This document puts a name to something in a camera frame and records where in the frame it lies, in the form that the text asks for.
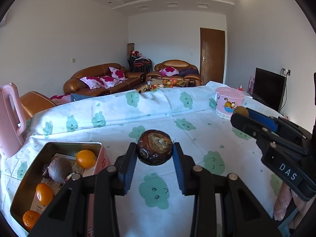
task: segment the pink floral pillow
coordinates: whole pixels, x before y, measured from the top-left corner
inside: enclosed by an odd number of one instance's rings
[[[51,97],[51,101],[55,103],[57,106],[70,103],[71,102],[71,95],[70,94],[65,94],[65,95],[54,95]]]
[[[100,77],[100,80],[103,82],[106,89],[114,87],[122,83],[122,81],[115,79],[113,77],[108,77],[108,76]]]
[[[83,77],[80,79],[82,82],[84,82],[91,90],[104,87],[103,82],[98,77]]]
[[[112,67],[109,67],[109,69],[111,70],[111,76],[113,78],[118,79],[118,80],[126,80],[123,70],[112,68]]]
[[[163,76],[173,76],[179,74],[179,71],[176,70],[174,67],[166,67],[164,69],[159,70],[159,72]]]

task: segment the television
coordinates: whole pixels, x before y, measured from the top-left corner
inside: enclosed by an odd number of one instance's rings
[[[280,112],[286,87],[286,77],[256,68],[253,99]]]

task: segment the kettle handle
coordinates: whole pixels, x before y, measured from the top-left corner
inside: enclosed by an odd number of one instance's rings
[[[16,135],[20,136],[24,132],[24,130],[26,129],[26,118],[25,118],[25,115],[23,113],[18,88],[16,87],[15,84],[11,83],[9,85],[3,86],[3,90],[8,95],[10,95],[13,99],[15,110],[16,110],[16,113],[17,113],[18,118],[19,118],[20,123],[21,123],[20,127],[18,127],[18,129],[16,130]]]

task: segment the white wall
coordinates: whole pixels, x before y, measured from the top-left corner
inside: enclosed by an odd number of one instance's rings
[[[89,0],[16,0],[0,28],[0,85],[63,94],[80,69],[127,66],[127,17]]]
[[[227,16],[227,28],[226,84],[247,87],[256,67],[275,73],[281,68],[290,69],[287,102],[281,112],[312,131],[316,114],[316,34],[297,3],[239,0]]]
[[[135,50],[150,58],[154,65],[179,59],[199,69],[201,27],[226,31],[226,16],[202,11],[159,11],[134,15],[128,17],[128,40],[135,43]]]

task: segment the white bedsheet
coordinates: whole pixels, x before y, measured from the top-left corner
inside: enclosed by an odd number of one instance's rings
[[[0,159],[0,208],[10,226],[19,236],[27,235],[9,209],[21,178],[45,143],[101,142],[114,163],[130,142],[137,142],[149,129],[168,133],[180,143],[184,154],[211,172],[238,174],[271,215],[282,181],[261,163],[262,153],[255,139],[216,115],[210,99],[218,86],[224,85],[210,82],[142,94],[127,91],[36,114],[20,151]],[[267,116],[280,115],[248,97],[243,105]],[[116,198],[121,236],[189,236],[193,199],[179,190],[172,159],[160,166],[137,161],[131,189],[126,196]]]

